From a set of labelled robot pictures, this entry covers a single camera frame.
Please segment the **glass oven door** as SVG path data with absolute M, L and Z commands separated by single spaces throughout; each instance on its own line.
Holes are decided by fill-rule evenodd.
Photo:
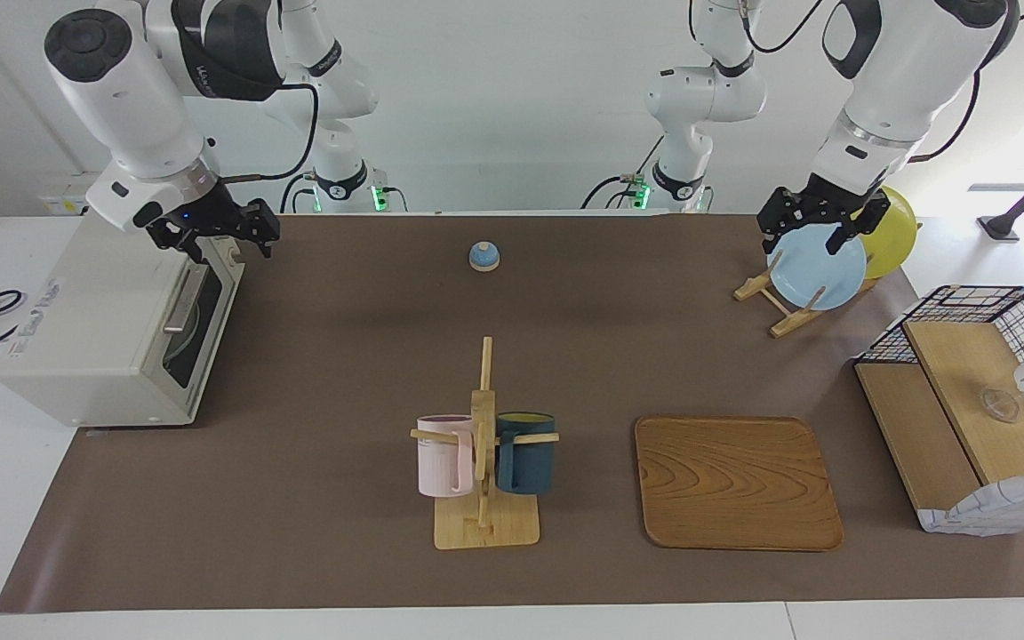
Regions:
M 199 248 L 204 262 L 184 263 L 157 335 L 160 353 L 153 356 L 153 364 L 159 367 L 155 380 L 167 404 L 150 419 L 153 424 L 179 426 L 195 420 L 243 276 L 244 264 L 234 239 L 203 239 Z

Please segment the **beige toaster oven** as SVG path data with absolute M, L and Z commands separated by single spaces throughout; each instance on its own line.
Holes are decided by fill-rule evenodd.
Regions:
M 0 384 L 73 428 L 174 427 L 150 421 L 167 404 L 153 356 L 187 260 L 85 215 L 0 357 Z

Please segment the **light blue plate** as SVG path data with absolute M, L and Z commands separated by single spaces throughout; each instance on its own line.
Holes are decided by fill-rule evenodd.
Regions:
M 780 237 L 768 252 L 765 264 L 772 268 L 773 287 L 788 303 L 803 308 L 822 291 L 814 311 L 842 307 L 856 296 L 867 272 L 864 244 L 854 236 L 829 254 L 826 244 L 840 229 L 829 224 L 809 224 Z

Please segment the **yellow plate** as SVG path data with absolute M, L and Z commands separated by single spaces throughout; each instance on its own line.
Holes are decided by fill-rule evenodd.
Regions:
M 893 188 L 879 188 L 890 204 L 873 234 L 859 234 L 867 256 L 866 280 L 889 275 L 908 258 L 918 238 L 918 219 L 913 206 Z

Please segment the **wooden plate rack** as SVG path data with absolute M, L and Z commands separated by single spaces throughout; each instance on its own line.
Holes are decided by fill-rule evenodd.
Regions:
M 783 250 L 776 251 L 776 255 L 768 259 L 765 271 L 759 273 L 759 275 L 748 278 L 740 287 L 737 287 L 732 292 L 732 296 L 737 302 L 744 302 L 744 300 L 752 299 L 753 296 L 760 295 L 765 300 L 768 300 L 774 308 L 779 310 L 783 317 L 778 323 L 773 324 L 772 328 L 769 328 L 769 333 L 773 339 L 783 339 L 783 337 L 788 336 L 792 332 L 796 332 L 797 329 L 804 327 L 804 325 L 808 325 L 812 321 L 817 319 L 817 317 L 829 313 L 829 309 L 813 308 L 814 304 L 820 302 L 820 297 L 828 290 L 825 286 L 817 289 L 812 299 L 804 307 L 796 309 L 791 309 L 788 304 L 781 302 L 779 297 L 773 296 L 775 286 L 773 286 L 772 272 L 776 269 L 781 259 L 783 259 Z

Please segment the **brown table mat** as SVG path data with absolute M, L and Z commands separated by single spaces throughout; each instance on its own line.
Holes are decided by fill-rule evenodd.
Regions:
M 744 215 L 292 216 L 244 255 L 194 426 L 77 433 L 0 612 L 1024 596 L 1024 534 L 921 530 L 851 370 L 904 276 L 773 340 L 775 308 L 732 299 L 764 267 Z M 487 335 L 497 408 L 557 418 L 554 489 L 537 544 L 439 551 L 409 432 L 468 408 Z M 807 422 L 842 546 L 655 547 L 652 414 Z

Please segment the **wooden stepped shelf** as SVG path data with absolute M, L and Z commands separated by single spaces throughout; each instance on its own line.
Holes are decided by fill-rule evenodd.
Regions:
M 1020 364 L 998 329 L 903 328 L 920 364 L 859 364 L 857 377 L 914 510 L 947 510 L 981 487 L 1024 476 L 1024 394 L 1016 424 L 994 421 L 978 401 L 990 382 L 1018 390 Z

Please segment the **small clear glass dish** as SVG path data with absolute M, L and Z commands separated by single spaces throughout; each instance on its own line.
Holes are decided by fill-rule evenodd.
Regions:
M 1016 424 L 1020 420 L 1020 399 L 1006 389 L 984 388 L 980 391 L 980 401 L 993 419 L 1004 424 Z

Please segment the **brown wooden tray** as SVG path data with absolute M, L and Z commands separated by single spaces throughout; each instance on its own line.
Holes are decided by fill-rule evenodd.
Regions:
M 843 522 L 820 442 L 794 417 L 635 421 L 644 531 L 666 549 L 828 552 Z

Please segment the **pink mug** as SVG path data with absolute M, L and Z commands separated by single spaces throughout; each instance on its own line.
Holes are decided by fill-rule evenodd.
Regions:
M 473 421 L 464 414 L 423 416 L 416 420 L 422 432 L 447 435 L 451 442 L 416 441 L 416 487 L 424 497 L 456 498 L 476 489 L 473 461 Z

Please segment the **wooden box shelf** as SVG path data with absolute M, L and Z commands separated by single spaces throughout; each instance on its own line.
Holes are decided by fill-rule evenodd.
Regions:
M 947 510 L 919 509 L 916 515 L 927 534 L 998 536 L 1024 532 L 1024 476 L 981 487 Z

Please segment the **dark teal mug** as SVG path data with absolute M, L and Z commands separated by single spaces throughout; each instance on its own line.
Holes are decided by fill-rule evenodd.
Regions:
M 556 418 L 532 411 L 497 414 L 496 484 L 502 492 L 540 495 L 552 489 L 556 443 L 516 444 L 519 435 L 556 433 Z

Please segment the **wooden mug rack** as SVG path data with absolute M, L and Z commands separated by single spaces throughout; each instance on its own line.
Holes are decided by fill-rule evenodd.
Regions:
M 432 541 L 438 550 L 530 546 L 540 542 L 537 498 L 497 486 L 497 449 L 501 441 L 497 435 L 496 394 L 492 390 L 492 337 L 484 337 L 479 389 L 472 390 L 470 397 L 471 437 L 427 427 L 410 432 L 418 443 L 453 447 L 458 457 L 455 485 L 463 479 L 473 482 L 470 493 L 436 499 Z

